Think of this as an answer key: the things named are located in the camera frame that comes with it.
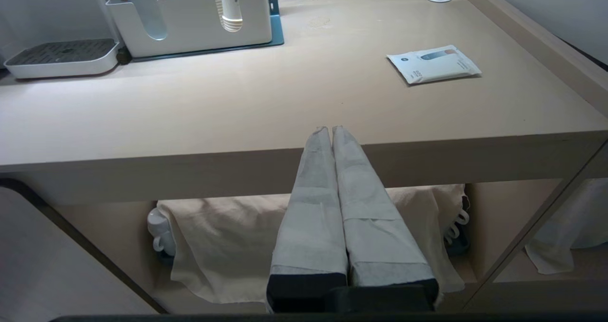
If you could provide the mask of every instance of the beige cloth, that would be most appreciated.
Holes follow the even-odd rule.
[[[462,208],[464,184],[387,191],[440,291],[462,290],[440,231]],[[213,303],[264,301],[272,250],[288,202],[289,194],[159,201],[176,242],[171,279]]]
[[[562,204],[526,245],[543,275],[575,269],[571,248],[608,242],[608,179],[589,179]]]
[[[348,257],[332,141],[326,127],[306,141],[278,229],[271,275],[347,274]]]
[[[433,271],[359,142],[333,129],[334,157],[351,285],[384,286],[434,279]]]

